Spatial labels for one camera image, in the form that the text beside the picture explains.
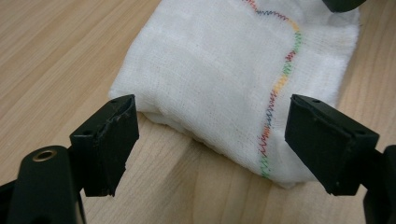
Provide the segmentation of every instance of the rainbow thread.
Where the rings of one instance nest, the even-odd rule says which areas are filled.
[[[285,57],[285,63],[283,64],[283,68],[282,68],[282,75],[280,76],[279,80],[273,86],[273,88],[271,90],[269,104],[267,106],[267,109],[265,110],[266,120],[264,123],[264,129],[262,130],[262,135],[259,136],[260,153],[262,154],[260,168],[262,171],[262,176],[268,178],[270,176],[271,169],[269,168],[269,164],[268,164],[267,146],[268,146],[268,139],[271,134],[271,127],[272,127],[271,122],[273,120],[275,101],[276,101],[276,97],[278,96],[279,92],[286,85],[286,83],[289,79],[289,75],[290,75],[291,69],[292,69],[292,60],[293,60],[294,56],[298,53],[300,46],[302,45],[302,36],[301,36],[301,32],[300,32],[300,27],[292,19],[290,19],[290,18],[286,17],[285,15],[282,15],[276,11],[258,10],[254,0],[244,0],[244,1],[248,2],[258,15],[260,15],[260,16],[276,16],[280,20],[287,22],[294,31],[294,46],[293,46],[291,52],[289,52],[288,55]]]

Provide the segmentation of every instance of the wooden table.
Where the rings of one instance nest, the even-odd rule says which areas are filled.
[[[127,49],[159,0],[0,0],[0,183],[29,152],[68,135],[107,101]],[[339,109],[396,143],[396,2],[361,7]],[[361,200],[319,183],[285,190],[138,115],[141,138],[115,198],[84,198],[89,223],[364,223]]]

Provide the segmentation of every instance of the towel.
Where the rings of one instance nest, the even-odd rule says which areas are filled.
[[[335,105],[359,11],[320,0],[162,0],[109,91],[255,174],[315,180],[284,140],[293,93]]]

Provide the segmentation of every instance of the white cloth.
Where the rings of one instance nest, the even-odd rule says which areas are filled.
[[[279,183],[315,179],[284,140],[293,93],[334,105],[359,11],[321,0],[162,0],[110,98]]]

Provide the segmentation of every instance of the black mechanical part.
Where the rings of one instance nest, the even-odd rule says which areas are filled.
[[[23,159],[18,179],[0,187],[0,223],[86,223],[79,192],[114,196],[138,137],[134,96],[108,102],[70,135],[69,149]]]
[[[375,150],[379,135],[325,103],[291,96],[285,140],[326,191],[367,188],[368,224],[396,223],[396,146]]]
[[[331,12],[347,12],[363,4],[366,0],[323,0]]]

